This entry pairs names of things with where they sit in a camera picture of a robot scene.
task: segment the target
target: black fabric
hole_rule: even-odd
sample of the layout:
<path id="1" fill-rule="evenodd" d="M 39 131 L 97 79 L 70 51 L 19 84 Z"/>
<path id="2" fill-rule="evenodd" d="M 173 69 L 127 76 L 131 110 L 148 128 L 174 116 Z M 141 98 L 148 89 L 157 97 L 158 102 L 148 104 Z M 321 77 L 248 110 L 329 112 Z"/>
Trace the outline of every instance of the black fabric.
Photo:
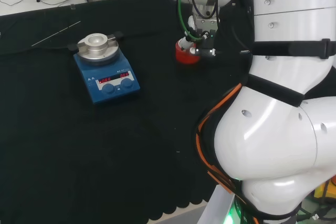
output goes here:
<path id="1" fill-rule="evenodd" d="M 253 74 L 248 75 L 245 86 L 294 107 L 300 106 L 305 99 L 304 94 L 258 76 L 254 76 Z"/>
<path id="2" fill-rule="evenodd" d="M 249 58 L 219 40 L 223 54 L 213 61 L 179 65 L 175 43 L 183 34 L 174 6 L 106 0 L 0 17 L 0 54 L 81 21 L 40 49 L 0 56 L 2 223 L 142 224 L 209 200 L 215 183 L 191 132 L 203 109 L 248 70 Z M 183 6 L 185 18 L 190 10 Z M 95 106 L 68 49 L 55 48 L 114 31 L 125 35 L 120 48 L 141 90 Z"/>

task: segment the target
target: orange cable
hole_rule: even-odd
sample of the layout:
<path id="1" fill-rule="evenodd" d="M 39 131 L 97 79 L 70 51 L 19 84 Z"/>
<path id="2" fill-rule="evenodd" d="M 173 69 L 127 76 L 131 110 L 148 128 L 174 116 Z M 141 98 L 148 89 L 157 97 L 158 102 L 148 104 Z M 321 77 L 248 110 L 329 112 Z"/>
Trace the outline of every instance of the orange cable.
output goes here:
<path id="1" fill-rule="evenodd" d="M 238 91 L 239 91 L 239 89 L 242 87 L 242 84 L 241 83 L 239 83 L 226 97 L 224 97 L 216 106 L 214 106 L 209 112 L 208 112 L 208 114 L 207 114 L 207 117 L 200 123 L 200 125 L 198 126 L 198 130 L 199 131 L 201 131 L 201 129 L 202 129 L 202 126 L 204 125 L 204 123 L 206 122 L 206 120 L 209 118 L 209 116 L 210 116 L 210 114 L 212 113 L 212 112 L 214 112 L 216 109 L 218 109 L 220 106 L 222 106 L 226 101 L 228 101 L 235 93 L 237 93 Z M 207 162 L 207 160 L 205 159 L 205 157 L 204 157 L 204 155 L 203 155 L 203 153 L 202 153 L 202 149 L 201 149 L 201 144 L 200 144 L 200 142 L 199 142 L 199 139 L 200 139 L 200 137 L 199 137 L 199 135 L 198 134 L 196 134 L 196 147 L 197 147 L 197 151 L 198 151 L 198 154 L 199 154 L 199 156 L 200 156 L 200 158 L 202 159 L 202 161 L 203 161 L 203 163 L 208 167 L 208 168 L 210 168 L 211 170 L 213 170 L 213 171 L 215 171 L 216 173 L 218 173 L 218 174 L 220 174 L 222 177 L 223 177 L 223 179 L 227 182 L 227 183 L 229 183 L 229 184 L 231 184 L 232 186 L 234 186 L 233 185 L 233 183 L 232 183 L 232 181 L 229 179 L 229 178 L 227 178 L 219 169 L 217 169 L 217 167 L 216 166 L 214 166 L 214 165 L 210 165 L 208 162 Z"/>
<path id="2" fill-rule="evenodd" d="M 213 178 L 217 183 L 219 183 L 228 193 L 232 194 L 232 191 L 227 188 L 222 182 L 220 182 L 211 172 L 208 171 L 208 174 Z"/>

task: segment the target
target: green light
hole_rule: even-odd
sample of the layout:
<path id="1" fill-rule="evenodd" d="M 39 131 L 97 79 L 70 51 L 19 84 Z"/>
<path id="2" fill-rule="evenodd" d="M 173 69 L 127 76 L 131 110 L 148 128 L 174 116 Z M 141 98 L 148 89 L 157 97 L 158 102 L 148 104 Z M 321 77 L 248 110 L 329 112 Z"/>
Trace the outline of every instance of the green light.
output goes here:
<path id="1" fill-rule="evenodd" d="M 223 224 L 233 224 L 233 218 L 230 214 L 226 216 Z"/>

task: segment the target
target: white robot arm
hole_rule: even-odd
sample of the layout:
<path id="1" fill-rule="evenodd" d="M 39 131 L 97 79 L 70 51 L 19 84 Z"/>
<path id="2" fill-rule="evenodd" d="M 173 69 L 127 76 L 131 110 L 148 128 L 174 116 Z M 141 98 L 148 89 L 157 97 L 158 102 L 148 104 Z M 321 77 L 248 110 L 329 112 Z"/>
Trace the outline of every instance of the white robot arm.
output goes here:
<path id="1" fill-rule="evenodd" d="M 254 13 L 256 42 L 336 41 L 336 0 L 254 0 Z M 304 95 L 333 65 L 334 56 L 254 55 L 249 74 Z M 259 211 L 291 213 L 336 174 L 336 97 L 296 107 L 242 87 L 217 126 L 214 146 L 222 169 L 243 181 L 244 196 Z"/>

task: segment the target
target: black strap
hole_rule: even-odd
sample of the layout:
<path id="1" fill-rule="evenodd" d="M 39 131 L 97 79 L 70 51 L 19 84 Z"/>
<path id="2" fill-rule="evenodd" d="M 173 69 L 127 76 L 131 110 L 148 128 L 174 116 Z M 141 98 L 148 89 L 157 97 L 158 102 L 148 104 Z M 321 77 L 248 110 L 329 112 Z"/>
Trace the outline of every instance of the black strap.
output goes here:
<path id="1" fill-rule="evenodd" d="M 254 76 L 253 74 L 248 75 L 245 86 L 294 107 L 300 106 L 305 99 L 304 94 L 265 80 L 261 77 Z"/>
<path id="2" fill-rule="evenodd" d="M 300 203 L 292 212 L 289 212 L 285 215 L 270 215 L 265 212 L 259 211 L 252 204 L 251 205 L 244 204 L 238 197 L 235 198 L 235 203 L 236 202 L 238 202 L 239 206 L 243 208 L 244 211 L 248 212 L 250 215 L 260 220 L 284 220 L 293 217 L 299 212 L 302 205 L 302 203 Z"/>
<path id="3" fill-rule="evenodd" d="M 253 55 L 305 56 L 328 59 L 336 55 L 336 41 L 257 41 L 251 50 Z"/>

